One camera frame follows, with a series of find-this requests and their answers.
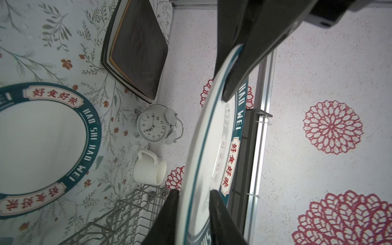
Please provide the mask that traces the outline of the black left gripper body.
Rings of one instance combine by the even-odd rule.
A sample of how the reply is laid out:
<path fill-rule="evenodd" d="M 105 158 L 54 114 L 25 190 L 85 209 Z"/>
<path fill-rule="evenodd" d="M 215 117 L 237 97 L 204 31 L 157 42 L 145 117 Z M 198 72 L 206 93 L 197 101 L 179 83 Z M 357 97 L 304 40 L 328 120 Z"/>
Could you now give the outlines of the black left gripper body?
<path fill-rule="evenodd" d="M 347 11 L 357 12 L 365 8 L 367 0 L 319 0 L 305 18 L 305 22 L 320 28 L 336 25 Z"/>

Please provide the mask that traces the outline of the white round plate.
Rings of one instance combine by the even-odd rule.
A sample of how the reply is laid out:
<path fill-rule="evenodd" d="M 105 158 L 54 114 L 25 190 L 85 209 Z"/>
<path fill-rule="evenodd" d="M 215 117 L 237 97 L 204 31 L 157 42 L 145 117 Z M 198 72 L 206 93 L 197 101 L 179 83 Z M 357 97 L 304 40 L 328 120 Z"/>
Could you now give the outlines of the white round plate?
<path fill-rule="evenodd" d="M 245 124 L 248 80 L 228 101 L 225 81 L 241 54 L 235 46 L 213 79 L 203 104 L 187 158 L 177 213 L 175 244 L 211 245 L 210 192 L 227 206 Z"/>
<path fill-rule="evenodd" d="M 58 84 L 1 88 L 1 219 L 15 218 L 69 192 L 92 166 L 102 126 L 92 103 Z"/>

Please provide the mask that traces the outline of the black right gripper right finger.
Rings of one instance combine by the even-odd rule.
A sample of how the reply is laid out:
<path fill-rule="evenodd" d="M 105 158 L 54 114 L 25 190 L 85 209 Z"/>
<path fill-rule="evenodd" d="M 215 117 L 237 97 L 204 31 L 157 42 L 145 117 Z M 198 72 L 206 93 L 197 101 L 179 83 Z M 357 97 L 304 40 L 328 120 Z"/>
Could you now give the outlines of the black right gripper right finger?
<path fill-rule="evenodd" d="M 213 245 L 247 245 L 216 189 L 210 191 L 209 213 Z"/>

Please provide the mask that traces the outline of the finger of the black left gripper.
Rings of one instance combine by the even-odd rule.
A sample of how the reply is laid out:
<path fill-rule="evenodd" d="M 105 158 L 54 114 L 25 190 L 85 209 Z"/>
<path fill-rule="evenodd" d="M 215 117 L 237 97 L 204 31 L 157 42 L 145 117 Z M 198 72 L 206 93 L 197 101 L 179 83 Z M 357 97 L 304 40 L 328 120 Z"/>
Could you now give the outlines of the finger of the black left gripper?
<path fill-rule="evenodd" d="M 316 1 L 218 1 L 215 70 L 236 45 L 243 49 L 224 86 L 228 102 L 260 61 L 282 43 L 316 5 Z"/>

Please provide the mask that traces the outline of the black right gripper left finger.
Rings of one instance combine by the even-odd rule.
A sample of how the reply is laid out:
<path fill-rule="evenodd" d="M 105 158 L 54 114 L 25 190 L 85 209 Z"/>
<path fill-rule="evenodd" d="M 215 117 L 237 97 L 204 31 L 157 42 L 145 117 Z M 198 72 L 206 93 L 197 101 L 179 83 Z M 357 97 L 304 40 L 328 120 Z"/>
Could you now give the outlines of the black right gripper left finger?
<path fill-rule="evenodd" d="M 174 245 L 176 219 L 180 192 L 173 189 L 169 192 L 152 228 L 141 243 L 142 245 Z"/>

